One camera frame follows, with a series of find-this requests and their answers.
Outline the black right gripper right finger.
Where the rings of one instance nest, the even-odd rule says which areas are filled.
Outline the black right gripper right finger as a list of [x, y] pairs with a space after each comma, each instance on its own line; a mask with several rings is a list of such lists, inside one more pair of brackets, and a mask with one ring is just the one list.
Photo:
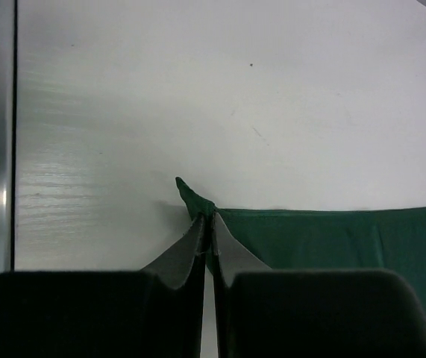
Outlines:
[[274, 270], [213, 220], [221, 357], [426, 357], [426, 314], [386, 269]]

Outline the dark green cloth napkin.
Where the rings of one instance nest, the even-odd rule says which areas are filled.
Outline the dark green cloth napkin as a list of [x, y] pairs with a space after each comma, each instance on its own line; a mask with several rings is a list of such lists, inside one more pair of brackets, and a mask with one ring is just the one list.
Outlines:
[[426, 311], [426, 207], [310, 211], [218, 208], [175, 179], [190, 217], [218, 213], [232, 236], [272, 269], [389, 269]]

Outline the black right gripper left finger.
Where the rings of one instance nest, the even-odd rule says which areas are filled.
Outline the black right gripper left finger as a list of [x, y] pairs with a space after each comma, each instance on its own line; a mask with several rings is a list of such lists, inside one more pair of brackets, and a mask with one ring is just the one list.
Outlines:
[[139, 271], [0, 274], [0, 357], [198, 357], [206, 220]]

